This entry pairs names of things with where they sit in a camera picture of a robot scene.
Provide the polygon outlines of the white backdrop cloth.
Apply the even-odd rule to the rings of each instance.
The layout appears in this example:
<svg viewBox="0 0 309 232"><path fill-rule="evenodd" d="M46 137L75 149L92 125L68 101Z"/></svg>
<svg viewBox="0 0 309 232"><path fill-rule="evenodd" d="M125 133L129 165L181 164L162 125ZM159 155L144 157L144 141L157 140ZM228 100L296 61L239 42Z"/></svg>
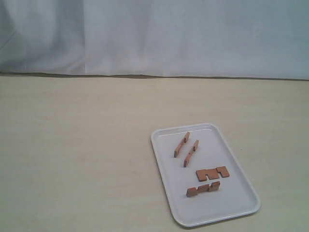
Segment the white backdrop cloth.
<svg viewBox="0 0 309 232"><path fill-rule="evenodd" d="M306 0L3 0L4 73L308 79Z"/></svg>

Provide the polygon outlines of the wooden notched bar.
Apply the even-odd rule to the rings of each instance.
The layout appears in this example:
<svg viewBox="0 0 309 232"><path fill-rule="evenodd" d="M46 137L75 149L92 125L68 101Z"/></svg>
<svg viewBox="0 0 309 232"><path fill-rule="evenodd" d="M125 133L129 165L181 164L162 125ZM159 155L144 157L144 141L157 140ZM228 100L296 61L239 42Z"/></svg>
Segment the wooden notched bar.
<svg viewBox="0 0 309 232"><path fill-rule="evenodd" d="M188 166L190 162L190 158L192 157L192 155L195 153L196 149L198 148L198 144L199 144L199 140L196 140L192 148L190 149L189 153L187 154L186 158L184 159L184 163L183 163L184 167Z"/></svg>
<svg viewBox="0 0 309 232"><path fill-rule="evenodd" d="M180 143L177 145L177 147L174 150L174 155L173 155L174 158L176 158L179 155L179 152L182 146L188 142L189 136L190 136L190 132L187 132L185 136L182 138L182 140L180 141Z"/></svg>
<svg viewBox="0 0 309 232"><path fill-rule="evenodd" d="M197 188L195 187L188 188L186 192L186 196L193 197L203 192L217 191L220 187L220 184L221 184L220 181L216 181L216 182L212 182L210 185L205 184L202 186L198 186Z"/></svg>
<svg viewBox="0 0 309 232"><path fill-rule="evenodd" d="M199 182L214 180L220 177L227 178L230 174L225 166L216 167L212 169L201 169L196 171L197 178Z"/></svg>

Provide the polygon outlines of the white plastic tray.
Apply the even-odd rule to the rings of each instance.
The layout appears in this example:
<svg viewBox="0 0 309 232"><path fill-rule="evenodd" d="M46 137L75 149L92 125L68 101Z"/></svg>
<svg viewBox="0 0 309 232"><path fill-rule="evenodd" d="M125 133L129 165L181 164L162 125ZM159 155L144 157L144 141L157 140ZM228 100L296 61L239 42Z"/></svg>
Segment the white plastic tray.
<svg viewBox="0 0 309 232"><path fill-rule="evenodd" d="M174 150L187 132L190 132L188 142L174 158ZM198 148L184 167L184 159L196 140ZM259 210L261 201L257 192L215 125L201 123L158 129L152 133L151 141L172 216L181 226L198 227ZM221 166L227 168L230 177L217 179L221 183L217 191L186 196L188 188L214 182L199 182L197 170Z"/></svg>

